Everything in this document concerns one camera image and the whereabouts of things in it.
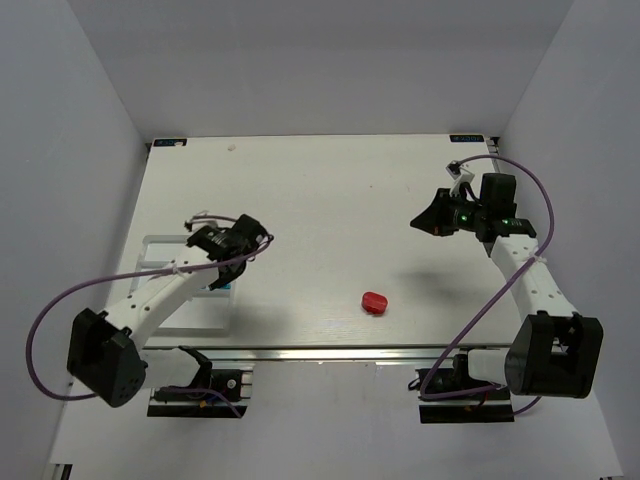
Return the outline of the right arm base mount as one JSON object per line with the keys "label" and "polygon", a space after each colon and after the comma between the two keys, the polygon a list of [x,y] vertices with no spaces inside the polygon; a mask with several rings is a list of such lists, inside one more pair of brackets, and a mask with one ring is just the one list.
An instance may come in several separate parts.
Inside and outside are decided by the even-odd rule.
{"label": "right arm base mount", "polygon": [[408,357],[413,362],[415,376],[407,390],[418,396],[422,424],[493,424],[515,420],[511,393],[494,381],[471,377],[470,350],[453,351],[428,373],[441,351],[412,349]]}

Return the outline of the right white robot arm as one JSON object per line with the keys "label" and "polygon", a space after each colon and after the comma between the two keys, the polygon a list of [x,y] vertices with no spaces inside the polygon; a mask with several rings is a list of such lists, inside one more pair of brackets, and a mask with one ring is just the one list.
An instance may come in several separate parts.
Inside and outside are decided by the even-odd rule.
{"label": "right white robot arm", "polygon": [[503,274],[522,318],[510,347],[456,355],[463,386],[485,383],[516,395],[587,397],[604,330],[598,319],[581,315],[566,299],[543,262],[534,227],[516,215],[515,177],[485,174],[475,195],[469,170],[459,168],[451,176],[453,185],[438,189],[410,225],[437,237],[474,233]]}

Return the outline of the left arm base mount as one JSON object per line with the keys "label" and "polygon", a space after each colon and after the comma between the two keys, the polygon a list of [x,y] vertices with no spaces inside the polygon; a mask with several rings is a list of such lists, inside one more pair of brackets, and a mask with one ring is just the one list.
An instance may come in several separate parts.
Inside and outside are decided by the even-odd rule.
{"label": "left arm base mount", "polygon": [[240,419],[252,394],[253,369],[215,363],[203,352],[180,346],[149,350],[144,387],[151,418]]}

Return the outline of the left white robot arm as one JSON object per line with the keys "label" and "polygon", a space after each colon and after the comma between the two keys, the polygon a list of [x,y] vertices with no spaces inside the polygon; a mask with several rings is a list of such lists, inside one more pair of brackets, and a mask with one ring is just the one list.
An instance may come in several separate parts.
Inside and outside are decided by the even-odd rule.
{"label": "left white robot arm", "polygon": [[67,369],[111,407],[124,405],[146,388],[188,395],[206,391],[212,363],[196,348],[143,349],[197,292],[236,280],[273,239],[246,214],[230,227],[219,226],[208,215],[193,218],[186,227],[190,236],[164,268],[151,271],[144,284],[119,302],[99,313],[86,308],[74,319]]}

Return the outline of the large red rounded lego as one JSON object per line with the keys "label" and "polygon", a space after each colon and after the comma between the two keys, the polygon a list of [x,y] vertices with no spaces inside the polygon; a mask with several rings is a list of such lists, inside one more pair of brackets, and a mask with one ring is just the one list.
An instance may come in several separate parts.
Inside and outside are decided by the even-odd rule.
{"label": "large red rounded lego", "polygon": [[361,297],[361,308],[364,312],[373,316],[381,316],[386,313],[388,299],[379,293],[367,291]]}

